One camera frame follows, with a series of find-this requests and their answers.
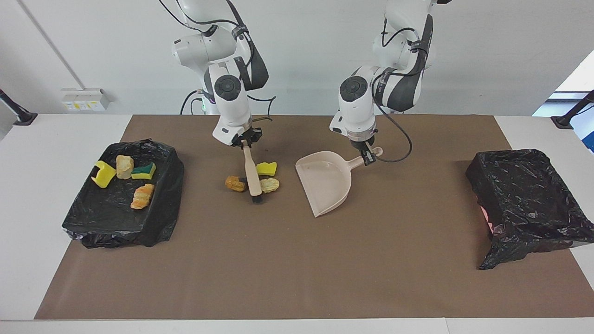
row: cord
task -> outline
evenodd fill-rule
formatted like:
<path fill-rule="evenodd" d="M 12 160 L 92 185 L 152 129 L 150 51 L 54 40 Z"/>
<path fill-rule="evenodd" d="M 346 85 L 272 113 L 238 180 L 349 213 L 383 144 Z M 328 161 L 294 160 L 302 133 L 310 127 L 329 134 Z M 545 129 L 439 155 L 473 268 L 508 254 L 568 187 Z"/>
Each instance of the cord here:
<path fill-rule="evenodd" d="M 582 110 L 582 111 L 578 112 L 578 113 L 576 114 L 576 116 L 578 116 L 578 115 L 581 115 L 581 114 L 585 113 L 586 111 L 588 111 L 588 110 L 592 109 L 593 107 L 594 107 L 594 105 L 590 106 L 590 107 L 589 107 L 589 108 L 587 108 L 587 109 L 584 109 L 584 110 Z"/>
<path fill-rule="evenodd" d="M 384 37 L 388 34 L 388 32 L 386 31 L 386 27 L 388 25 L 388 19 L 386 17 L 384 17 L 384 30 L 381 32 L 381 46 L 382 47 L 386 47 L 388 46 L 388 44 L 390 44 L 390 42 L 392 42 L 392 40 L 394 39 L 394 37 L 396 37 L 399 33 L 402 33 L 404 31 L 412 31 L 412 32 L 416 32 L 415 29 L 413 28 L 402 28 L 400 30 L 398 30 L 397 32 L 395 32 L 392 36 L 390 36 L 390 39 L 388 40 L 387 43 L 384 43 Z"/>
<path fill-rule="evenodd" d="M 257 99 L 256 97 L 250 96 L 248 95 L 248 97 L 254 101 L 258 101 L 258 102 L 269 102 L 268 103 L 268 113 L 266 114 L 265 117 L 259 117 L 256 119 L 253 119 L 252 122 L 258 122 L 258 121 L 263 121 L 265 119 L 269 120 L 272 122 L 272 118 L 270 118 L 270 107 L 272 107 L 272 102 L 276 99 L 276 95 L 274 95 L 273 97 L 269 98 L 269 99 Z"/>
<path fill-rule="evenodd" d="M 193 91 L 191 91 L 188 94 L 188 96 L 186 96 L 186 98 L 184 99 L 184 102 L 182 103 L 182 108 L 179 110 L 179 114 L 180 115 L 183 115 L 184 114 L 184 107 L 185 107 L 185 104 L 188 102 L 189 97 L 192 96 L 192 95 L 194 95 L 194 94 L 196 94 L 196 93 L 198 93 L 198 91 L 197 90 L 193 90 Z"/>
<path fill-rule="evenodd" d="M 428 57 L 428 52 L 425 49 L 419 49 L 420 51 L 424 51 L 425 52 L 425 61 L 427 60 Z M 423 70 L 424 70 L 425 66 L 423 66 L 423 68 L 421 68 L 419 71 L 415 72 L 415 73 L 394 73 L 395 70 L 393 70 L 389 75 L 396 75 L 396 76 L 401 76 L 401 77 L 413 77 L 415 75 L 420 74 Z M 372 89 L 372 94 L 371 97 L 373 98 L 373 102 L 374 104 L 377 106 L 377 108 L 380 110 L 380 112 L 382 114 L 384 114 L 384 116 L 386 118 L 388 118 L 390 120 L 390 122 L 392 122 L 392 124 L 394 124 L 399 130 L 400 132 L 402 132 L 403 135 L 405 135 L 406 137 L 406 141 L 408 141 L 409 144 L 409 150 L 408 152 L 406 152 L 406 154 L 398 159 L 393 159 L 393 160 L 389 160 L 389 159 L 382 159 L 381 157 L 377 157 L 377 159 L 379 161 L 382 162 L 388 162 L 388 163 L 394 163 L 394 162 L 400 162 L 405 160 L 407 157 L 410 156 L 410 154 L 412 153 L 412 140 L 410 139 L 410 136 L 408 135 L 408 133 L 406 132 L 406 130 L 400 126 L 400 124 L 398 124 L 398 122 L 396 122 L 392 117 L 390 117 L 388 115 L 388 113 L 386 113 L 384 111 L 384 109 L 381 107 L 380 103 L 377 101 L 377 98 L 375 97 L 376 91 L 373 89 L 373 87 L 375 86 L 375 83 L 381 78 L 381 75 L 378 75 L 372 82 L 371 82 L 371 89 Z"/>
<path fill-rule="evenodd" d="M 224 19 L 218 19 L 218 20 L 211 20 L 211 21 L 204 21 L 204 22 L 200 22 L 200 21 L 195 21 L 193 20 L 191 17 L 188 16 L 188 14 L 185 13 L 184 9 L 182 8 L 182 6 L 179 4 L 179 0 L 175 0 L 175 2 L 178 4 L 178 7 L 181 9 L 182 13 L 184 13 L 184 16 L 186 16 L 186 18 L 190 21 L 192 21 L 195 24 L 213 24 L 213 23 L 221 23 L 221 22 L 226 22 L 226 23 L 231 23 L 234 26 L 239 26 L 236 22 L 230 21 L 230 20 L 224 20 Z"/>
<path fill-rule="evenodd" d="M 162 1 L 162 0 L 159 0 L 159 2 L 161 3 L 161 6 L 163 6 L 163 8 L 165 8 L 165 10 L 166 10 L 166 11 L 169 13 L 169 15 L 171 15 L 171 17 L 173 17 L 173 18 L 174 18 L 174 19 L 175 19 L 175 20 L 176 20 L 176 21 L 177 21 L 179 24 L 181 24 L 182 26 L 184 26 L 184 27 L 186 27 L 186 28 L 189 28 L 189 29 L 192 29 L 192 30 L 198 30 L 198 31 L 200 31 L 201 33 L 204 33 L 204 31 L 202 31 L 202 30 L 200 30 L 200 29 L 198 29 L 198 28 L 190 27 L 190 26 L 188 26 L 187 24 L 185 24 L 185 23 L 183 23 L 182 21 L 180 21 L 180 20 L 178 19 L 178 17 L 177 17 L 177 16 L 175 16 L 175 15 L 174 15 L 174 14 L 173 14 L 173 13 L 172 13 L 170 10 L 169 10 L 169 8 L 167 8 L 167 6 L 166 6 L 166 5 L 163 3 L 163 1 Z"/>
<path fill-rule="evenodd" d="M 197 98 L 193 99 L 192 101 L 190 101 L 190 103 L 189 103 L 189 112 L 192 115 L 194 114 L 194 102 L 195 101 L 202 101 L 202 99 L 200 97 L 197 97 Z"/>

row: brown paper mat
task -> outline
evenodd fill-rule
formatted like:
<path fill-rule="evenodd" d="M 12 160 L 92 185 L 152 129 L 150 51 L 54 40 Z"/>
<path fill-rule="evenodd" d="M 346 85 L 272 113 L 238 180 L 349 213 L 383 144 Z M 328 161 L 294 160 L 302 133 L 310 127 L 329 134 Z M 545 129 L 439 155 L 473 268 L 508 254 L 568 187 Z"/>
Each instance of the brown paper mat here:
<path fill-rule="evenodd" d="M 464 171 L 509 149 L 491 116 L 399 115 L 415 149 L 353 171 L 347 200 L 313 218 L 295 162 L 356 156 L 329 117 L 260 123 L 254 159 L 281 187 L 253 205 L 225 178 L 243 155 L 211 136 L 216 116 L 134 116 L 122 141 L 174 146 L 185 164 L 179 220 L 155 247 L 86 250 L 73 241 L 36 319 L 592 317 L 594 292 L 568 250 L 479 271 L 487 227 Z M 385 158 L 406 141 L 378 118 Z"/>

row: pink dustpan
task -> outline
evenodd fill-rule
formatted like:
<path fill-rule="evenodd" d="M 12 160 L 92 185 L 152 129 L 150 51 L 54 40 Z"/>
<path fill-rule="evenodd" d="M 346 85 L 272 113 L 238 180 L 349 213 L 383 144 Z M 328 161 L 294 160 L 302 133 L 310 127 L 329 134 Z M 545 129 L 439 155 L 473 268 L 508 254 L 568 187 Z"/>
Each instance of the pink dustpan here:
<path fill-rule="evenodd" d="M 380 156 L 383 150 L 375 147 L 373 152 Z M 350 171 L 361 165 L 363 158 L 360 156 L 346 161 L 330 151 L 313 153 L 297 161 L 295 169 L 314 217 L 336 209 L 346 200 L 351 185 Z"/>

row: orange toy food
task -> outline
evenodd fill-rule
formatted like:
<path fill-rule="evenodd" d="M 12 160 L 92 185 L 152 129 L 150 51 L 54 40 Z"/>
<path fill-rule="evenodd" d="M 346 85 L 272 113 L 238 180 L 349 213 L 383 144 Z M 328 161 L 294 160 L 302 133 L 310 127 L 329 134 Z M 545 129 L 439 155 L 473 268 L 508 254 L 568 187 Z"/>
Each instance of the orange toy food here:
<path fill-rule="evenodd" d="M 132 209 L 143 209 L 149 205 L 150 198 L 153 195 L 154 184 L 147 183 L 134 191 L 134 199 L 130 207 Z"/>
<path fill-rule="evenodd" d="M 227 177 L 227 179 L 225 180 L 225 186 L 227 186 L 227 188 L 231 190 L 235 190 L 240 193 L 245 191 L 246 189 L 245 182 L 242 182 L 241 179 L 239 179 L 239 177 L 235 177 L 233 175 Z"/>

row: yellow sponge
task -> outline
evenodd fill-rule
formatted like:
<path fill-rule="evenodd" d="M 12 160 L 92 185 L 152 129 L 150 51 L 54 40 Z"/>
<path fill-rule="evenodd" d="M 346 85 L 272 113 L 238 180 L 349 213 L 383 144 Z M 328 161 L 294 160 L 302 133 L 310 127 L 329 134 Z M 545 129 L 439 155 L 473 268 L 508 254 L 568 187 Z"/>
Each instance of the yellow sponge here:
<path fill-rule="evenodd" d="M 136 167 L 132 170 L 133 179 L 152 179 L 157 166 L 154 162 L 143 167 Z"/>
<path fill-rule="evenodd" d="M 273 177 L 276 174 L 276 162 L 259 163 L 256 165 L 256 171 L 258 171 L 259 176 Z"/>
<path fill-rule="evenodd" d="M 99 188 L 107 188 L 109 182 L 115 176 L 115 168 L 108 165 L 105 161 L 97 161 L 95 166 L 99 167 L 96 177 L 91 177 L 93 182 L 99 186 Z"/>

